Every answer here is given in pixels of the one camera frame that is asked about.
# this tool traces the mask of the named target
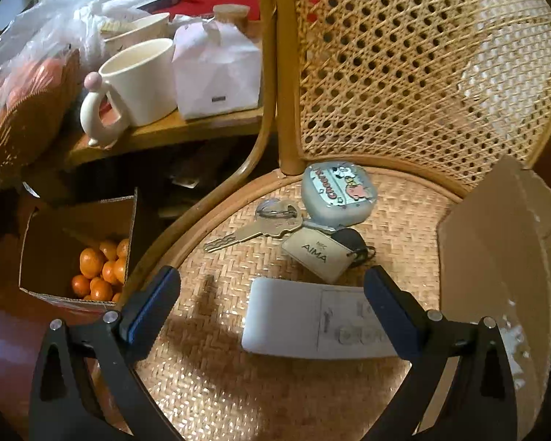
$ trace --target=cardboard sheet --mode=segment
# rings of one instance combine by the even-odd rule
[[[522,439],[539,413],[551,363],[551,190],[504,157],[439,224],[438,240],[441,310],[455,321],[497,321]],[[456,366],[447,366],[421,429],[436,419]]]

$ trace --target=woven cane backrest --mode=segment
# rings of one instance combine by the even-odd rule
[[[551,133],[545,0],[295,0],[301,157],[376,156],[472,188]]]

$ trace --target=label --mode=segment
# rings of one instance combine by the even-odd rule
[[[390,345],[363,292],[329,288],[321,294],[317,350],[328,352],[339,345]]]
[[[281,248],[327,283],[335,282],[356,258],[345,245],[306,227],[288,237]]]
[[[316,167],[310,171],[310,180],[322,200],[331,206],[347,206],[373,198],[353,168],[348,166]]]

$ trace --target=pink knob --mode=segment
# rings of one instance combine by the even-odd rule
[[[84,79],[84,87],[88,91],[92,91],[93,93],[95,93],[100,89],[101,86],[102,86],[102,77],[100,76],[100,73],[91,72]]]

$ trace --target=blue gripper pad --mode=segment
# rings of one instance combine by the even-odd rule
[[[119,324],[119,335],[128,345],[127,362],[147,358],[180,295],[180,287],[180,273],[174,267],[163,266],[144,290],[131,295],[120,312]]]
[[[397,355],[403,360],[415,360],[426,341],[424,309],[412,294],[400,290],[379,265],[365,273],[363,292]]]

